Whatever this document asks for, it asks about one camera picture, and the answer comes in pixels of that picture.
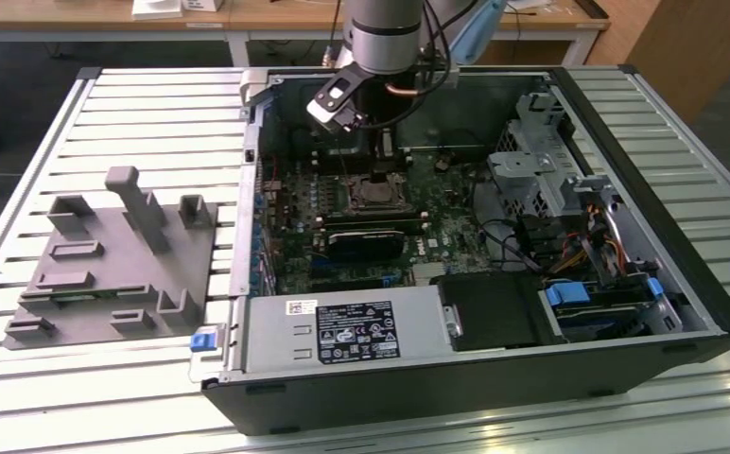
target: copper pipe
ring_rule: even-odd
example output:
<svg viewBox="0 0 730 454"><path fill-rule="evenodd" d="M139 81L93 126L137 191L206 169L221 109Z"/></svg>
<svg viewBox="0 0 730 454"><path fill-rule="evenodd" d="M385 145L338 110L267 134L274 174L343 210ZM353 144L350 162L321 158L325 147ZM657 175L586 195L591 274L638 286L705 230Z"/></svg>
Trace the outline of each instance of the copper pipe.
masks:
<svg viewBox="0 0 730 454"><path fill-rule="evenodd" d="M393 95L403 96L403 97L417 97L418 96L418 90L414 88L398 88L391 83L386 83L386 89Z"/></svg>

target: blue handle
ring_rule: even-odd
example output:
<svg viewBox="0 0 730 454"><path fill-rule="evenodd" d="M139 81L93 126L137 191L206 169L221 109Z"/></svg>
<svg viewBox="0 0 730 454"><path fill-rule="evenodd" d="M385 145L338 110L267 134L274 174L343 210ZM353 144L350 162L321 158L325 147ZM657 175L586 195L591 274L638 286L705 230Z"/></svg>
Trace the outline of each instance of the blue handle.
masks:
<svg viewBox="0 0 730 454"><path fill-rule="evenodd" d="M489 0L473 14L451 44L453 59L457 64L473 64L491 41L507 0Z"/></svg>

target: barcode sticker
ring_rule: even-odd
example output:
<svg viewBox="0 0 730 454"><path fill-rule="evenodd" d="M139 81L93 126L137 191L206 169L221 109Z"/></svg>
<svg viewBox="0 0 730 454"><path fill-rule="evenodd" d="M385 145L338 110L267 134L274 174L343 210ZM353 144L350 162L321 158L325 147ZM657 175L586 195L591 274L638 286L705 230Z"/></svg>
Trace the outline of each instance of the barcode sticker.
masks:
<svg viewBox="0 0 730 454"><path fill-rule="evenodd" d="M287 315L315 314L318 300L290 300L287 301Z"/></svg>

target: yellow wire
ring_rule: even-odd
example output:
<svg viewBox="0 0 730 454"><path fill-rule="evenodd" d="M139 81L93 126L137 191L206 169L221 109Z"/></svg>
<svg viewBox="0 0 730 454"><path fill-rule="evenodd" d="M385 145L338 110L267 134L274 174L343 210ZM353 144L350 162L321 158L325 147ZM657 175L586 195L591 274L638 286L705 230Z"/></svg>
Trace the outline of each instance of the yellow wire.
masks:
<svg viewBox="0 0 730 454"><path fill-rule="evenodd" d="M563 270L567 270L570 267L578 264L578 262L581 262L581 260L583 260L586 256L587 256L587 252L581 251L570 260L565 262L565 264L561 267L558 267L558 270L555 270L554 272L561 272Z"/></svg>

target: floor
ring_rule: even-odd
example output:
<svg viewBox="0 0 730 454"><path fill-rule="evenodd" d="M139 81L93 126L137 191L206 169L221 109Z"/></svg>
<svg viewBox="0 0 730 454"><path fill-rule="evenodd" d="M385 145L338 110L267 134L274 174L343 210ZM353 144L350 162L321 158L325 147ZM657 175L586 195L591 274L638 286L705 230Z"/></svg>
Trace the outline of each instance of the floor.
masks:
<svg viewBox="0 0 730 454"><path fill-rule="evenodd" d="M257 65L318 64L323 45L257 43ZM0 210L18 177L83 66L229 66L222 43L0 44ZM730 81L694 124L695 132L730 168Z"/></svg>

